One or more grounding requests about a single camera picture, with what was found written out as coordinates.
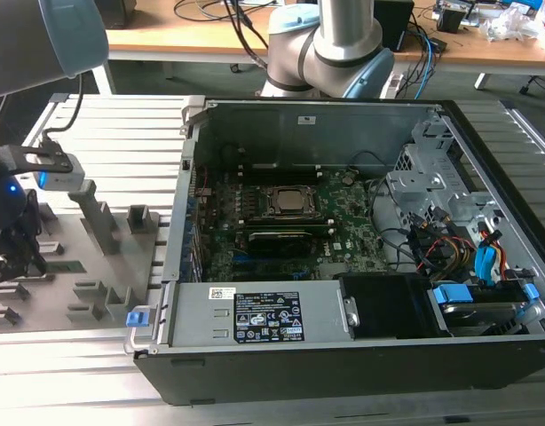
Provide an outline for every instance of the connector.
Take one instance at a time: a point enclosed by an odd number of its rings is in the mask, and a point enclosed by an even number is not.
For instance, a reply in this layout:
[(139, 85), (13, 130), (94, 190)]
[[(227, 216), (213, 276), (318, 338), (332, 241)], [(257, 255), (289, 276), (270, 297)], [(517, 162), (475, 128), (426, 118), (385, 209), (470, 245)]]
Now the connector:
[(486, 225), (486, 222), (478, 222), (478, 232), (487, 232), (489, 233), (489, 228)]
[(502, 232), (499, 229), (496, 229), (485, 237), (482, 242), (479, 243), (480, 247), (491, 246), (492, 243), (498, 241), (503, 236)]
[(424, 218), (416, 215), (415, 213), (411, 213), (410, 215), (408, 215), (408, 220), (413, 226), (417, 228), (424, 229), (429, 225), (429, 223), (426, 220), (424, 220)]
[(445, 210), (441, 209), (440, 207), (435, 207), (432, 211), (432, 215), (439, 221), (439, 222), (450, 222), (450, 215)]

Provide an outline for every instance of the metal bracket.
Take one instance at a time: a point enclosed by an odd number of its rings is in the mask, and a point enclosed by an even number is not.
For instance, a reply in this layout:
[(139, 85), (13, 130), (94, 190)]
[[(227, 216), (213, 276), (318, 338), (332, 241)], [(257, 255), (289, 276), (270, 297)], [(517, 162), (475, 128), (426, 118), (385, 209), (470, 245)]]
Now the metal bracket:
[(205, 115), (200, 115), (205, 110), (205, 96), (193, 95), (186, 99), (186, 106), (182, 108), (182, 130), (187, 129), (192, 124), (200, 122)]
[[(42, 162), (29, 162), (26, 156), (35, 155)], [(50, 173), (70, 173), (73, 164), (61, 149), (61, 146), (51, 139), (44, 139), (40, 147), (32, 146), (1, 146), (0, 160), (6, 166), (9, 176), (29, 173), (31, 171), (46, 171)]]

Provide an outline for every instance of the wooden desk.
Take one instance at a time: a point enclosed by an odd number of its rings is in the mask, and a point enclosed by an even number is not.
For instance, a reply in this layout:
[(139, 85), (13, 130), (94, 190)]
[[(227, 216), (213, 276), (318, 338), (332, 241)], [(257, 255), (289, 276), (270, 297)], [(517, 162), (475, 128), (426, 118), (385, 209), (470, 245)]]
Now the wooden desk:
[[(250, 63), (233, 32), (231, 22), (190, 22), (178, 18), (173, 7), (177, 0), (138, 0), (133, 21), (128, 29), (107, 31), (109, 58), (128, 60), (191, 61), (220, 63)], [(415, 0), (415, 16), (433, 0)], [(250, 14), (256, 29), (266, 37), (268, 20), (273, 8)], [(194, 3), (179, 9), (180, 13), (202, 19)], [(208, 12), (225, 15), (225, 8), (213, 5)], [(458, 34), (436, 32), (436, 22), (425, 18), (418, 22), (428, 33), (448, 43), (439, 66), (453, 72), (545, 75), (545, 51), (535, 47), (533, 39), (519, 42), (508, 40), (488, 42), (477, 28), (463, 28)], [(247, 39), (256, 53), (265, 56), (266, 50), (250, 31)], [(403, 71), (420, 58), (420, 46), (413, 37), (406, 39), (403, 51), (395, 54), (396, 71)], [(108, 68), (96, 72), (101, 93), (109, 93), (112, 80)]]

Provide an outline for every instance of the white sticker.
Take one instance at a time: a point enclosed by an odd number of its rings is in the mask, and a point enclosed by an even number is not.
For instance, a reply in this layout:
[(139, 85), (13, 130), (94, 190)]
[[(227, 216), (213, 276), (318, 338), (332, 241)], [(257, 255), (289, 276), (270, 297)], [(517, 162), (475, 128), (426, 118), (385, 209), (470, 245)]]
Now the white sticker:
[(313, 126), (314, 124), (316, 124), (316, 116), (315, 115), (300, 115), (298, 117), (298, 124)]
[(209, 299), (233, 300), (235, 290), (235, 287), (211, 287), (209, 288)]

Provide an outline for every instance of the barcode label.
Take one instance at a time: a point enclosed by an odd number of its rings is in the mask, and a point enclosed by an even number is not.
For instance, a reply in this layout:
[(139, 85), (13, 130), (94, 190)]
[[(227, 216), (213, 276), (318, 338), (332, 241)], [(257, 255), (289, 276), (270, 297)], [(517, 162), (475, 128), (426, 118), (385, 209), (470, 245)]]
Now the barcode label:
[(212, 287), (209, 289), (209, 299), (233, 300), (235, 287)]

